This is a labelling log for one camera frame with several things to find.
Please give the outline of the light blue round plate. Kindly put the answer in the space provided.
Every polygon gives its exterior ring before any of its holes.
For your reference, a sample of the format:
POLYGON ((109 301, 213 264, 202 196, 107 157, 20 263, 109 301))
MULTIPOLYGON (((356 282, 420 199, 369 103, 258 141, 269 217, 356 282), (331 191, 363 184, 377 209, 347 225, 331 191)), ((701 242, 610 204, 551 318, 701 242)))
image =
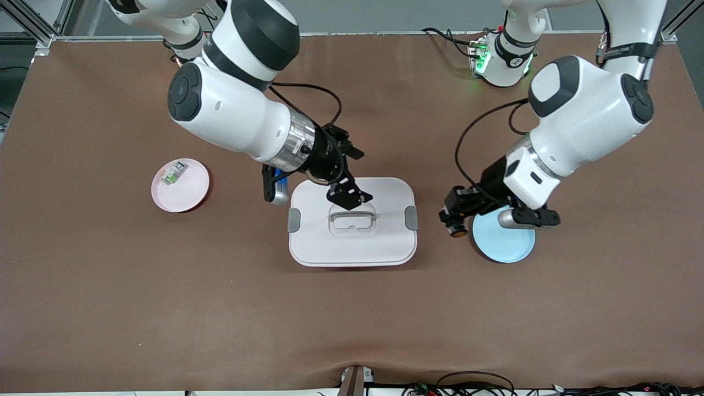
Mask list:
POLYGON ((512 208, 505 206, 478 214, 472 222, 472 238, 480 253, 498 263, 516 263, 528 257, 535 247, 536 231, 513 226, 512 208))

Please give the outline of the silver table edge rail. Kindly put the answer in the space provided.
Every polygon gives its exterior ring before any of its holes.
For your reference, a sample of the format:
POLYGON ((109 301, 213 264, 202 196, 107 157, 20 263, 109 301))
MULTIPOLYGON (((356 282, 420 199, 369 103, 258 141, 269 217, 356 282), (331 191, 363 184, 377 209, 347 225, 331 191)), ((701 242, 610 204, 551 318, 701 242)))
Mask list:
MULTIPOLYGON (((560 35, 560 34, 596 34, 601 35, 602 30, 546 30, 543 33, 543 37, 548 37, 548 35, 560 35)), ((394 36, 420 36, 427 35, 426 32, 417 31, 381 31, 381 32, 365 32, 365 33, 327 33, 327 32, 307 32, 302 33, 302 37, 348 37, 348 36, 380 36, 380 37, 394 37, 394 36)), ((38 43, 37 47, 50 46, 55 42, 160 42, 163 37, 160 35, 122 35, 122 36, 65 36, 65 35, 52 35, 48 39, 48 43, 38 43)))

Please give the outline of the aluminium frame strut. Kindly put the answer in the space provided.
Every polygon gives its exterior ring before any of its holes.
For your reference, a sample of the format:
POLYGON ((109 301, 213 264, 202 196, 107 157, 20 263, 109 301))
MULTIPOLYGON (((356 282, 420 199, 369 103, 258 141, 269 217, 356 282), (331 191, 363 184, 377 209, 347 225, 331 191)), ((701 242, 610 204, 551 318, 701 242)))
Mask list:
POLYGON ((659 36, 662 43, 676 43, 677 31, 691 18, 697 11, 704 7, 704 0, 683 0, 685 3, 676 5, 678 0, 669 0, 668 6, 672 6, 671 11, 665 11, 661 31, 659 36))
POLYGON ((63 36, 77 0, 0 0, 0 43, 50 48, 63 36))

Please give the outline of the white lidded storage box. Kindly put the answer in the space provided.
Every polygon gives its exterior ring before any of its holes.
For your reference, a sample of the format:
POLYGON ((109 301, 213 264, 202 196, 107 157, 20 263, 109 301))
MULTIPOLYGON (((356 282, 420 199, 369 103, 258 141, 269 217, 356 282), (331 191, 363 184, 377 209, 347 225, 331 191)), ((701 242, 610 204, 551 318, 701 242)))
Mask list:
POLYGON ((396 266, 417 250, 417 231, 408 230, 403 212, 415 206, 412 188, 402 179, 357 179, 373 200, 347 211, 326 199, 327 188, 299 184, 290 208, 301 211, 301 228, 289 234, 292 258, 307 267, 353 268, 396 266))

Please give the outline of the pink round plate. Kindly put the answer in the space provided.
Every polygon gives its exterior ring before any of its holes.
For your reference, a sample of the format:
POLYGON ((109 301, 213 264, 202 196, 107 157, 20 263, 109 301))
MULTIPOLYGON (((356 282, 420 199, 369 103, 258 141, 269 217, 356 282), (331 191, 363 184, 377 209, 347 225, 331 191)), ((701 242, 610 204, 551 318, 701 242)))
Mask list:
POLYGON ((163 165, 151 181, 151 197, 161 210, 181 213, 193 210, 204 200, 210 188, 210 173, 203 163, 191 158, 179 158, 163 165), (171 185, 161 183, 161 175, 173 161, 183 161, 188 168, 171 185))

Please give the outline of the brown table mat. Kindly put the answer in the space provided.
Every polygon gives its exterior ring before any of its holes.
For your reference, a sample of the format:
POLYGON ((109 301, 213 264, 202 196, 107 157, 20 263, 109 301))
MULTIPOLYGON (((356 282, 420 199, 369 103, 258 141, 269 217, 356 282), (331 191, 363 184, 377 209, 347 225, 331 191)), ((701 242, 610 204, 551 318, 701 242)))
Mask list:
POLYGON ((419 216, 407 263, 335 271, 291 257, 258 163, 171 121, 174 71, 159 42, 58 42, 30 65, 0 145, 0 393, 327 388, 354 364, 387 383, 704 385, 704 111, 675 45, 653 123, 561 183, 561 225, 513 265, 437 213, 460 133, 525 84, 473 80, 425 35, 304 38, 280 78, 336 92, 355 177, 406 181, 419 216), (210 188, 171 213, 150 187, 179 158, 210 188))

